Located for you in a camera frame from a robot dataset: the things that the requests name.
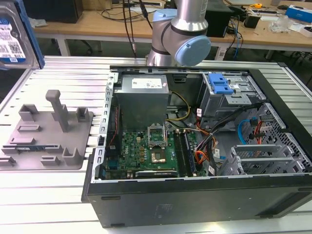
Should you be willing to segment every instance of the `open computer tower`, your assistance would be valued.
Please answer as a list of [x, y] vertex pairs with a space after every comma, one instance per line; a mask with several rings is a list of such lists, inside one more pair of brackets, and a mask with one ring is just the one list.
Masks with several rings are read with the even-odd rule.
[[259, 70], [111, 67], [83, 198], [106, 228], [282, 217], [311, 143]]

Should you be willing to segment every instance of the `black box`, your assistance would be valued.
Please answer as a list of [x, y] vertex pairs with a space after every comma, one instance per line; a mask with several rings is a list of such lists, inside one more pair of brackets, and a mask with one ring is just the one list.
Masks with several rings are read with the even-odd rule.
[[28, 17], [76, 23], [83, 12], [82, 0], [23, 0]]
[[247, 18], [244, 21], [244, 26], [246, 28], [256, 28], [261, 16], [251, 16], [247, 15]]
[[209, 0], [205, 19], [208, 37], [223, 38], [233, 11], [222, 0]]

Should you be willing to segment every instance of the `power cable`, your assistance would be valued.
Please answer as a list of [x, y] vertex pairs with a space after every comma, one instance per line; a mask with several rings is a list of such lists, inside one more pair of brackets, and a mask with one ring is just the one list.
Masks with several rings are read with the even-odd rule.
[[137, 57], [136, 53], [135, 53], [135, 50], [133, 49], [133, 46], [132, 46], [132, 42], [131, 42], [131, 39], [130, 39], [130, 35], [129, 35], [129, 31], [128, 31], [128, 26], [127, 26], [127, 21], [126, 21], [126, 13], [125, 13], [125, 0], [122, 0], [122, 5], [123, 5], [123, 8], [122, 8], [122, 13], [123, 13], [123, 19], [124, 19], [124, 23], [125, 23], [125, 29], [126, 29], [126, 32], [127, 32], [127, 36], [128, 36], [128, 40], [129, 40], [129, 43], [130, 43], [130, 46], [131, 46], [131, 49], [132, 49], [132, 52], [135, 56], [135, 58]]

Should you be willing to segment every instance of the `wooden table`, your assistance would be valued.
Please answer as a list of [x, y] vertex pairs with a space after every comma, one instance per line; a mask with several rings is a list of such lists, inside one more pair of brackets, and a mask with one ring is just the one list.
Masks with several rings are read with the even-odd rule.
[[[259, 0], [265, 7], [273, 7], [270, 0]], [[298, 1], [281, 1], [280, 5], [295, 4], [297, 6], [312, 8], [310, 2]], [[120, 13], [121, 9], [113, 9], [109, 11], [111, 14]], [[113, 18], [121, 19], [122, 14], [113, 16]], [[67, 39], [85, 39], [98, 41], [128, 41], [125, 26], [123, 22], [117, 22], [105, 19], [96, 11], [84, 11], [82, 17], [76, 24], [66, 24], [58, 22], [48, 22], [48, 26], [36, 28], [35, 32], [39, 38], [57, 39], [61, 54], [69, 56]], [[268, 49], [268, 50], [286, 50], [286, 51], [306, 51], [312, 52], [312, 40], [301, 35], [298, 32], [291, 33], [272, 33], [268, 30], [270, 22], [259, 21], [255, 29], [245, 28], [242, 23], [239, 25], [239, 32], [244, 38], [243, 48], [251, 49]], [[145, 20], [134, 22], [134, 35], [136, 42], [151, 43], [152, 30], [149, 28]], [[223, 60], [224, 51], [233, 41], [233, 36], [226, 34], [224, 38], [210, 38], [212, 46], [219, 47], [216, 60]]]

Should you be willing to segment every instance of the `motherboard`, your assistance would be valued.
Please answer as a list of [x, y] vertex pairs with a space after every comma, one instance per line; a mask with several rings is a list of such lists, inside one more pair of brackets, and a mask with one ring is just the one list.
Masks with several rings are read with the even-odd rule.
[[[162, 140], [165, 146], [151, 146], [151, 142]], [[195, 132], [167, 131], [164, 135], [162, 132], [150, 135], [147, 131], [123, 132], [121, 155], [107, 159], [102, 175], [105, 179], [149, 177], [153, 172], [166, 172], [175, 177], [200, 175], [201, 171], [196, 171], [192, 163], [196, 146]]]

